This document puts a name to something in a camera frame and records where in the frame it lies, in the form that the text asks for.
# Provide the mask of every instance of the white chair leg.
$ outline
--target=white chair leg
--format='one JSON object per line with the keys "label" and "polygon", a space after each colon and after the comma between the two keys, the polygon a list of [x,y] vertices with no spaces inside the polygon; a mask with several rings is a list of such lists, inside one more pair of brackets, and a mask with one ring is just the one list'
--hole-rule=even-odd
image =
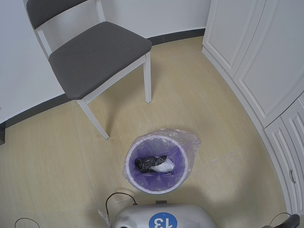
{"label": "white chair leg", "polygon": [[83,111],[87,114],[87,116],[89,117],[89,119],[92,121],[92,123],[95,125],[95,127],[98,129],[98,131],[102,134],[102,136],[105,139],[109,138],[109,135],[105,132],[105,130],[102,128],[101,124],[99,123],[99,121],[96,119],[96,117],[94,116],[93,112],[91,112],[90,108],[88,107],[86,101],[84,99],[82,100],[77,100],[78,105],[81,106],[81,108],[83,109]]}
{"label": "white chair leg", "polygon": [[150,103],[152,101],[150,52],[146,54],[146,61],[143,63],[143,78],[145,81],[146,102]]}

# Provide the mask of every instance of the wire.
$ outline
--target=wire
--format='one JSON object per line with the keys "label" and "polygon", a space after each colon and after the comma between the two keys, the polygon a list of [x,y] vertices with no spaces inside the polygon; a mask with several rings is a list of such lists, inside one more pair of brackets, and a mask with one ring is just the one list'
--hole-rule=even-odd
{"label": "wire", "polygon": [[281,214],[288,214],[289,216],[291,216],[291,214],[286,213],[286,212],[280,213],[280,214],[278,214],[277,216],[279,216],[279,215],[281,215]]}
{"label": "wire", "polygon": [[17,222],[18,222],[19,220],[21,220],[21,219],[29,219],[29,220],[31,220],[31,221],[33,221],[33,222],[35,222],[35,223],[38,225],[38,223],[37,223],[35,220],[31,219],[31,218],[20,218],[20,219],[18,219],[18,220],[15,222],[15,228],[16,228],[16,224],[17,224]]}
{"label": "wire", "polygon": [[108,200],[109,200],[109,198],[111,198],[114,194],[125,194],[125,195],[128,195],[128,196],[130,196],[132,199],[133,199],[133,201],[134,201],[134,204],[133,205],[137,205],[137,203],[135,202],[135,199],[130,195],[130,194],[127,194],[127,193],[124,193],[124,192],[114,192],[114,193],[112,193],[108,198],[107,198],[107,201],[105,202],[105,209],[107,210],[107,215],[109,216],[109,211],[108,211],[108,207],[107,207],[107,204],[108,204]]}

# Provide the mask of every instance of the crumpled black plastic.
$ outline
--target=crumpled black plastic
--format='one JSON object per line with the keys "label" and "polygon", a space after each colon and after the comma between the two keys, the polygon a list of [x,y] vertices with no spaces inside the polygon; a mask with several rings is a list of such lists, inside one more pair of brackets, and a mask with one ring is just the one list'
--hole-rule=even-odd
{"label": "crumpled black plastic", "polygon": [[158,166],[165,162],[167,156],[151,156],[145,159],[136,159],[135,166],[140,169],[141,173],[155,172],[154,170],[149,169],[151,166]]}

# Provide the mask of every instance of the blue label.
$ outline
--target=blue label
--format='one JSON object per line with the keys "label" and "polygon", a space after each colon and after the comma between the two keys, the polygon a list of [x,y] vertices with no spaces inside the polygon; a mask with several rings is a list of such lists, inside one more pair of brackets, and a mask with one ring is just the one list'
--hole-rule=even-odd
{"label": "blue label", "polygon": [[149,228],[177,228],[177,220],[172,214],[158,213],[151,217]]}

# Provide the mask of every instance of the white number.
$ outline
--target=white number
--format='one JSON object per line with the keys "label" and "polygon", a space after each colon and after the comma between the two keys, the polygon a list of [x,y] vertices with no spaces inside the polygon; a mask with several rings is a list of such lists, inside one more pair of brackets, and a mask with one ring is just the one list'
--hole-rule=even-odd
{"label": "white number", "polygon": [[155,224],[155,226],[154,226],[154,228],[163,228],[163,227],[161,227],[161,224],[160,223],[157,223],[158,221],[160,221],[161,223],[162,222],[164,222],[163,221],[163,219],[161,219],[161,218],[156,218],[155,220],[154,220],[154,224]]}
{"label": "white number", "polygon": [[171,228],[171,227],[172,227],[172,225],[169,226],[169,219],[166,218],[166,228]]}

